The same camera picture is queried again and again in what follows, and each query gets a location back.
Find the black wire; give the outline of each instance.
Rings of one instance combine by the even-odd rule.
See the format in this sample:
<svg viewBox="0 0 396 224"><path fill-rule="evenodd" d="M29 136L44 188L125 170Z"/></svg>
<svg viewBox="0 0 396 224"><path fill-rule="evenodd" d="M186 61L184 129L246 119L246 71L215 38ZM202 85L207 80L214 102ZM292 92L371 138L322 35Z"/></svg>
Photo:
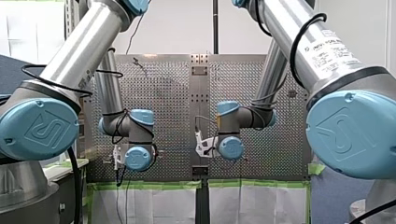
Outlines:
<svg viewBox="0 0 396 224"><path fill-rule="evenodd" d="M117 135L120 135L119 127L121 126L123 120L125 119L125 117L126 117L127 115L128 115L128 110L124 109L124 115L123 115L122 117L119 117L119 120L117 120L116 130L114 130L114 133L111 135L111 143L114 144L114 145L116 145L117 143L119 143L119 142L123 139L123 136L122 136L122 137L121 137L120 139L118 139L117 141L114 140L114 138L115 138Z"/></svg>
<svg viewBox="0 0 396 224"><path fill-rule="evenodd" d="M365 214L355 218L349 224L361 224L361 222L364 219L366 219L367 217L371 217L371 216L373 216L373 215L375 215L377 213L380 213L380 212L382 212L382 211L384 211L384 210L386 210L388 208L391 208L391 207L393 207L395 205L396 205L396 200L390 201L388 203L384 203L381 206L378 206L377 208L375 208L375 209L373 209L373 210L371 210L369 212L366 212Z"/></svg>
<svg viewBox="0 0 396 224"><path fill-rule="evenodd" d="M297 48L298 44L300 43L300 40L303 38L305 32L308 30L309 26L312 25L313 23L317 22L318 20L322 19L323 21L327 20L327 15L324 13L319 13L315 16L313 16L309 21L307 21L300 29L299 33L295 37L293 44L291 45L291 50L290 50L290 70L291 74L294 77L294 80L297 82L297 84L301 87L304 88L304 84L301 82L298 74L297 74L297 69L296 69L296 54L297 54Z"/></svg>
<svg viewBox="0 0 396 224"><path fill-rule="evenodd" d="M134 119L131 119L131 121L133 121L137 126L142 128L143 130L145 130L149 135L151 135L152 138L154 138L154 133L151 130L149 130L148 128L146 128L145 126L143 126L142 124L140 124L139 122L137 122Z"/></svg>
<svg viewBox="0 0 396 224"><path fill-rule="evenodd" d="M126 166L124 166L124 168L122 170L121 178L119 180L119 170L116 170L116 187L117 187L116 210L117 210L117 215L119 216L121 224L122 224L122 218L121 218L120 209L119 209L119 197L120 197L119 187L122 185L122 180L124 178L125 171L126 171Z"/></svg>
<svg viewBox="0 0 396 224"><path fill-rule="evenodd" d="M67 154L69 155L70 162L72 163L72 170L74 175L74 182L75 182L75 215L74 215L74 223L79 223L80 213L81 213L81 204L82 204L82 195L80 192L81 189L81 177L79 175L78 163L76 156L74 154L73 148L67 149Z"/></svg>
<svg viewBox="0 0 396 224"><path fill-rule="evenodd" d="M26 64L26 65L21 67L21 70L27 76L35 78L35 79L38 79L39 81L41 81L41 82L43 82L45 84L48 84L48 85L51 85L51 86L55 86L55 87L58 87L58 88L61 88L61 89L65 89L65 90L68 90L68 91L74 91L74 92L78 92L78 93L88 94L90 96L92 95L92 92L90 92L90 91L83 91L83 90L79 90L79 89L73 89L73 88L70 88L70 87L66 87L66 86L58 84L56 82L52 82L52 81L46 80L46 79L44 79L42 77L39 77L39 76L37 76L37 75L33 74L32 72L27 70L28 68L44 68L44 67L46 67L46 65L44 65L44 64Z"/></svg>
<svg viewBox="0 0 396 224"><path fill-rule="evenodd" d="M125 190L125 224L128 224L128 189L131 180L128 181L128 185L126 186Z"/></svg>
<svg viewBox="0 0 396 224"><path fill-rule="evenodd" d="M140 22L143 20L143 17L144 17L145 15L146 15L146 14L143 14L143 15L140 17L139 22L138 22L137 25L136 25L136 28L134 28L134 33L133 33L133 34L131 35L131 37L129 38L129 44L128 44L128 48L126 49L125 54L128 54L129 49L131 48L131 45L132 45L132 38L134 38L134 36L136 35L137 29L138 29L139 26L140 26Z"/></svg>
<svg viewBox="0 0 396 224"><path fill-rule="evenodd" d="M124 115L122 117L119 117L119 120L117 120L116 130L114 130L114 133L111 135L111 143L114 144L114 145L118 144L123 139L123 136L122 136L117 141L114 140L114 138L117 135L120 135L119 128L120 128L122 122L124 121L124 119L126 118L126 116L128 115L128 112L129 111L125 108L124 109ZM134 119L131 119L131 121L133 123L135 123L137 126L139 126L140 128L142 128L143 130L145 130L146 132L148 132L148 134L151 135L152 138L154 138L154 133L151 130L149 130L148 128L146 128L145 126L143 126L142 124L140 124L139 122L137 122Z"/></svg>
<svg viewBox="0 0 396 224"><path fill-rule="evenodd" d="M252 108L249 108L248 106L241 106L241 107L249 110L252 114L255 114L257 117L260 118L260 120L262 121L262 128L253 128L253 130L262 131L264 129L264 127L265 127L265 119L262 117L262 115L259 114L259 112L257 112L256 110L254 110Z"/></svg>
<svg viewBox="0 0 396 224"><path fill-rule="evenodd" d="M125 176L125 171L126 171L126 166L124 166L121 174L121 178L119 179L119 170L116 170L116 181L117 181L117 187L120 187L122 185L122 180Z"/></svg>
<svg viewBox="0 0 396 224"><path fill-rule="evenodd" d="M100 70L100 69L96 69L96 72L99 73L108 73L108 74L114 74L116 75L117 78L123 77L123 73L121 72L115 72L115 71L107 71L107 70Z"/></svg>
<svg viewBox="0 0 396 224"><path fill-rule="evenodd" d="M30 64L26 64L26 65L22 66L21 70L27 76L35 78L35 79L37 79L37 80L39 80L39 81L41 81L41 82L43 82L43 83L45 83L47 85L55 86L55 87L58 87L58 88L61 88L61 89L64 89L64 90L68 90L68 91L74 91L74 92L82 93L83 95L80 96L81 98L82 97L87 97L87 96L92 96L92 92L91 91L83 91L83 90L79 90L79 89L73 89L73 88L70 88L70 87L66 87L66 86L58 84L56 82L52 82L52 81L46 80L46 79L44 79L44 78L42 78L40 76L37 76L37 75L33 74L29 70L27 70L29 68L45 68L45 67L46 67L46 65L44 65L44 64L31 64L30 63ZM107 71L107 70L96 70L96 72L115 74L115 75L117 75L117 77L123 77L123 73L121 73L121 72Z"/></svg>
<svg viewBox="0 0 396 224"><path fill-rule="evenodd" d="M5 105L7 100L11 97L11 95L8 96L2 96L0 97L0 105Z"/></svg>
<svg viewBox="0 0 396 224"><path fill-rule="evenodd" d="M262 18L260 17L260 11L259 11L259 0L254 1L254 7L256 8L256 17L257 17L257 23L259 24L260 29L268 36L272 36L270 32L268 32L263 26L262 26Z"/></svg>
<svg viewBox="0 0 396 224"><path fill-rule="evenodd" d="M119 187L117 187L116 210L117 210L117 216L119 216L120 223L122 224L122 218L121 218L120 209L119 209L119 197L120 197Z"/></svg>
<svg viewBox="0 0 396 224"><path fill-rule="evenodd" d="M152 146L154 147L154 160L152 161L152 163L149 165L148 168L146 168L146 169L144 169L142 171L139 171L139 173L146 172L147 170L149 170L155 164L155 162L157 162L158 148L157 148L157 145L155 145L155 144L152 144Z"/></svg>
<svg viewBox="0 0 396 224"><path fill-rule="evenodd" d="M216 162L216 159L215 159L215 150L216 150L216 148L215 148L215 139L218 136L219 136L219 129L216 129L215 135L213 135L213 139L212 139L212 147L209 150L212 150L212 160L220 168L220 170L228 171L228 170L233 169L233 167L236 164L236 160L233 160L233 164L231 164L229 167L222 167L221 165L218 165L218 163Z"/></svg>
<svg viewBox="0 0 396 224"><path fill-rule="evenodd" d="M269 95L266 95L266 96L263 96L262 98L259 98L259 99L252 99L251 100L251 104L252 105L275 105L277 103L277 101L272 102L270 104L261 104L261 103L254 103L254 102L265 100L265 99L277 94L283 88L283 86L285 85L287 78L288 78L288 76L285 76L285 78L283 79L282 83L280 83L280 85L274 90L273 93L271 93Z"/></svg>

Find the metal pole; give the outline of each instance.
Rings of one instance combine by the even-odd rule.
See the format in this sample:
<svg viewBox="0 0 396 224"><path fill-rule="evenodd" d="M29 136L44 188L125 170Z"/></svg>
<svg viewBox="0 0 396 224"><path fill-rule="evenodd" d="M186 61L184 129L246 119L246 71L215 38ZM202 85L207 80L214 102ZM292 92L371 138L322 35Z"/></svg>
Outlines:
<svg viewBox="0 0 396 224"><path fill-rule="evenodd" d="M213 0L213 53L219 54L219 0Z"/></svg>

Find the perforated metal panel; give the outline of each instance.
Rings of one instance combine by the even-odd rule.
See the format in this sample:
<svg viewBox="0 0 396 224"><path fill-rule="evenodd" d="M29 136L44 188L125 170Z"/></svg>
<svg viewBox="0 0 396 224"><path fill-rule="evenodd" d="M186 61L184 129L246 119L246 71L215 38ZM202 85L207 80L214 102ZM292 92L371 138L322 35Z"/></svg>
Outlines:
<svg viewBox="0 0 396 224"><path fill-rule="evenodd" d="M154 111L154 142L159 150L164 151L163 156L147 172L127 172L125 179L190 180L191 142L187 134L190 130L190 55L128 55L117 56L116 61L118 70L124 74L120 79L124 106ZM99 133L95 128L102 112L94 83L93 81L92 140L96 155L89 166L88 178L91 182L114 181L114 166L104 164L114 148L111 137Z"/></svg>
<svg viewBox="0 0 396 224"><path fill-rule="evenodd" d="M222 100L237 100L241 105L249 105L260 80L264 56L211 55L208 63L200 64L209 66L209 74L193 76L191 67L196 66L196 61L191 57L195 56L116 57L118 70L125 75L120 79L124 106L154 111L155 142L164 151L163 157L150 170L143 174L128 173L125 179L191 180L191 167L205 165L207 161L209 178L304 179L310 157L304 137L306 95L291 77L278 96L276 126L262 132L242 131L246 160L234 166L221 158L197 160L193 151L196 144L194 116L210 114L213 119L216 104ZM114 181L114 166L107 164L114 146L111 137L97 130L102 113L94 81L92 90L94 96L85 104L86 127L92 130L86 134L86 144L92 146L87 150L94 152L87 176L90 182ZM289 94L293 91L297 92L295 97ZM209 129L208 133L203 132L203 135L213 136L214 129Z"/></svg>
<svg viewBox="0 0 396 224"><path fill-rule="evenodd" d="M260 81L263 57L212 55L209 61L211 117L216 116L216 105L223 100L249 105ZM304 137L306 92L288 75L277 100L276 125L261 132L242 130L245 159L234 165L222 158L211 160L209 178L295 180L306 177L310 154ZM212 126L210 132L213 135L215 127Z"/></svg>

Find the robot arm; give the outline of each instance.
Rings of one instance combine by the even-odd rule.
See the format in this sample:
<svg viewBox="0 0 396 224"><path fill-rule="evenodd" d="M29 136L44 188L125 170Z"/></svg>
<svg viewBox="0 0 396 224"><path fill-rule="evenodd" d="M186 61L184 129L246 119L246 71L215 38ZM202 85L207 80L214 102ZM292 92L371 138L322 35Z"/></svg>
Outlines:
<svg viewBox="0 0 396 224"><path fill-rule="evenodd" d="M111 43L132 20L145 13L148 1L92 0L74 32L41 73L28 80L0 106L0 153L17 161L39 161L57 156L78 136L80 105L77 92L91 80L99 63L116 71ZM129 137L128 168L144 170L152 161L153 113L124 111L120 84L110 74L96 77L104 118L100 127L108 135Z"/></svg>
<svg viewBox="0 0 396 224"><path fill-rule="evenodd" d="M255 1L233 3L257 19ZM259 11L275 40L268 57L275 58L279 48L309 93L306 136L315 153L344 175L396 177L395 78L383 67L364 66L324 21L312 20L316 15L305 0L259 0ZM283 64L284 58L273 63ZM271 82L278 82L276 76ZM224 111L224 118L233 113ZM227 126L221 118L219 128ZM224 140L219 141L221 148Z"/></svg>

